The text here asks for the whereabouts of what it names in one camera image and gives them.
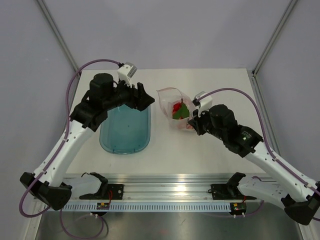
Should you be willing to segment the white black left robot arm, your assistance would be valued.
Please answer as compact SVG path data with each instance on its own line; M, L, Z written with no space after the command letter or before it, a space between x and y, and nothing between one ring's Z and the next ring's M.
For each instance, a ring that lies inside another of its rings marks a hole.
M83 144L107 119L108 112L123 105L142 112L154 102L140 82L131 86L125 80L115 82L109 73L94 75L51 153L33 172L21 175L19 181L26 192L49 208L61 210L72 196L72 186L63 183L64 175Z

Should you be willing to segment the red strawberry bunch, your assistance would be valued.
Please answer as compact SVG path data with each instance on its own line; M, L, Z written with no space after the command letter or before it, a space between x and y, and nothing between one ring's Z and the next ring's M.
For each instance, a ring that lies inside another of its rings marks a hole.
M192 113L186 102L181 98L172 105L171 110L171 127L181 131L193 131L188 121L192 117Z

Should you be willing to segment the clear pink zip top bag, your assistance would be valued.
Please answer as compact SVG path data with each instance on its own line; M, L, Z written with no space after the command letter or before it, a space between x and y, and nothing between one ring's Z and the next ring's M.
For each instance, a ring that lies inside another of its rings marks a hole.
M159 107L170 127L176 130L194 132L189 120L195 106L190 97L175 87L157 90Z

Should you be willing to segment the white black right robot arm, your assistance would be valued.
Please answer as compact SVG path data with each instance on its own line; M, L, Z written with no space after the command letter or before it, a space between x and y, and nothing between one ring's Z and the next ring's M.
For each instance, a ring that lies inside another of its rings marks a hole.
M201 136L210 134L232 153L255 164L277 182L273 185L236 172L222 187L226 199L252 197L269 202L295 222L307 226L320 208L320 183L308 178L266 147L261 135L238 124L232 110L224 104L199 112L194 110L189 124Z

